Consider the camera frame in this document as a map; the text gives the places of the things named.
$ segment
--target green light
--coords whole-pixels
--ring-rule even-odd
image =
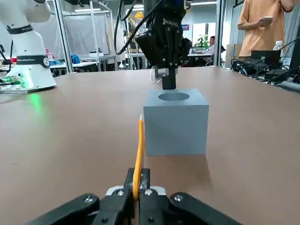
[[[44,111],[44,108],[43,108],[43,105],[42,105],[42,98],[39,94],[37,93],[32,93],[32,94],[29,94],[29,99],[35,109],[35,112],[39,115],[42,115],[43,114],[43,111]]]

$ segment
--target ceiling light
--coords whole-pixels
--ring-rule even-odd
[[[137,5],[133,6],[133,8],[144,8],[144,5],[143,4],[137,4]]]
[[[100,8],[94,8],[93,11],[101,11]],[[79,12],[90,12],[89,8],[85,8],[85,9],[75,9],[75,12],[79,13]]]
[[[199,5],[211,5],[216,4],[216,1],[207,1],[207,2],[193,2],[191,3],[192,6],[199,6]]]

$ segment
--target person sitting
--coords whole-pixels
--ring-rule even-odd
[[[215,53],[215,36],[210,37],[210,47],[206,50],[197,51],[196,54],[211,54]]]

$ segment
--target cardboard box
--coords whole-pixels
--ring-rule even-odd
[[[239,59],[240,50],[242,45],[240,44],[232,44],[227,45],[226,47],[226,68],[231,68],[231,60],[232,59]]]

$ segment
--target gray cube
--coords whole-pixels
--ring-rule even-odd
[[[147,155],[204,155],[208,111],[197,89],[151,90],[144,106]]]

